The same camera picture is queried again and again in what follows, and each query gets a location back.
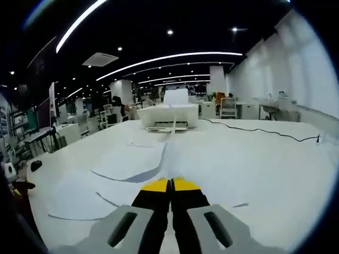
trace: ceiling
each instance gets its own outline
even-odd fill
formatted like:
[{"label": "ceiling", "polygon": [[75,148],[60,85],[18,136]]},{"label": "ceiling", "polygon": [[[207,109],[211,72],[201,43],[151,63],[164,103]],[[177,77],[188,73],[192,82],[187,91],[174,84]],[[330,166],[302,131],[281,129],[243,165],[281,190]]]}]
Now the ceiling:
[{"label": "ceiling", "polygon": [[[1,54],[0,82],[11,89],[27,84],[34,102],[48,96],[52,81],[58,81],[57,97],[63,98],[79,88],[83,88],[80,93],[84,96],[102,93],[112,81],[122,77],[138,83],[165,78],[169,73],[172,76],[208,74],[210,65],[222,65],[225,72],[229,72],[245,56],[165,59],[96,81],[125,66],[163,56],[206,51],[245,54],[261,39],[268,38],[274,32],[274,26],[290,10],[287,0],[107,0],[76,28],[56,54],[55,48],[68,28],[96,0],[17,2],[8,3],[10,18],[4,29],[6,40],[1,42],[4,44],[1,48],[5,50]],[[246,30],[235,33],[231,30],[234,27]],[[173,30],[173,35],[167,34],[169,29]],[[97,52],[119,59],[104,67],[82,65]],[[159,82],[144,83],[143,86],[154,84]]]}]

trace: chair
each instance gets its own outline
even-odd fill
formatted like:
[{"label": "chair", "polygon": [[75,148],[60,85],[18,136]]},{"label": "chair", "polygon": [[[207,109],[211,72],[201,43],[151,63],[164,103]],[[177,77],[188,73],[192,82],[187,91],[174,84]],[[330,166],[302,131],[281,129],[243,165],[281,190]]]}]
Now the chair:
[{"label": "chair", "polygon": [[78,124],[80,128],[81,137],[84,135],[88,136],[88,133],[90,132],[90,130],[87,126],[87,114],[82,114],[78,116]]},{"label": "chair", "polygon": [[228,119],[233,118],[237,119],[237,103],[235,98],[222,98],[220,102],[220,118]]}]

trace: white column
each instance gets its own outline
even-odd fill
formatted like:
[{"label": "white column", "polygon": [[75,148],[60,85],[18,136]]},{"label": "white column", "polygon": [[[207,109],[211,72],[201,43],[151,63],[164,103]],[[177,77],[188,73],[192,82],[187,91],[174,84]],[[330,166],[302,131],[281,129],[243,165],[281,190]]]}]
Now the white column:
[{"label": "white column", "polygon": [[81,115],[84,112],[84,103],[82,98],[77,98],[75,100],[75,109],[77,115]]},{"label": "white column", "polygon": [[110,85],[111,97],[119,96],[123,104],[133,103],[132,83],[129,80],[117,80]]},{"label": "white column", "polygon": [[210,66],[210,75],[211,84],[209,84],[208,91],[211,93],[223,92],[228,94],[224,68],[222,66]]}]

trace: power cord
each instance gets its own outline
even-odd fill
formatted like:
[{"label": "power cord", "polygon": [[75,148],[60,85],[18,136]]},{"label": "power cord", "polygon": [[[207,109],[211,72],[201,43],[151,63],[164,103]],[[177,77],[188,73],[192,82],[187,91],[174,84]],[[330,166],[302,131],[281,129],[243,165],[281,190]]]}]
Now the power cord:
[{"label": "power cord", "polygon": [[266,133],[271,133],[271,134],[277,134],[279,136],[282,136],[282,137],[288,137],[288,138],[292,138],[298,142],[303,142],[303,141],[306,141],[306,140],[309,140],[309,139],[317,139],[317,143],[319,143],[319,137],[320,137],[320,134],[316,137],[310,137],[310,138],[305,138],[305,139],[296,139],[295,137],[292,137],[290,135],[284,135],[284,134],[281,134],[279,132],[276,132],[276,131],[265,131],[265,130],[262,130],[262,129],[254,129],[254,130],[249,130],[249,129],[243,129],[243,128],[238,128],[238,127],[233,127],[233,126],[229,126],[227,125],[226,123],[219,123],[219,122],[213,122],[209,119],[202,119],[202,120],[206,120],[210,123],[217,123],[217,124],[222,124],[222,125],[225,125],[227,127],[229,127],[230,129],[236,129],[236,130],[242,130],[242,131],[263,131],[263,132],[266,132]]}]

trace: paper sheet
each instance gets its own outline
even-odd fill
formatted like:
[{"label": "paper sheet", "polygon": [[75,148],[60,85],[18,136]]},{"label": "paper sheet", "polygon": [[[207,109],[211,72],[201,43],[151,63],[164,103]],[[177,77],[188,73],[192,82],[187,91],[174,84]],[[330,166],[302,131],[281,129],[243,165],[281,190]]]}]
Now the paper sheet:
[{"label": "paper sheet", "polygon": [[185,105],[189,103],[189,92],[186,88],[166,90],[164,96],[165,105]]},{"label": "paper sheet", "polygon": [[126,180],[159,167],[165,142],[153,146],[133,144],[113,149],[92,172],[113,180]]},{"label": "paper sheet", "polygon": [[73,172],[56,187],[47,204],[48,214],[67,220],[97,220],[117,207],[103,200],[89,183],[86,173]]},{"label": "paper sheet", "polygon": [[145,184],[160,179],[160,176],[156,176],[143,183],[130,183],[110,180],[94,173],[92,173],[92,175],[92,183],[94,185],[95,191],[104,200],[111,202],[117,206],[132,205],[141,188]]}]

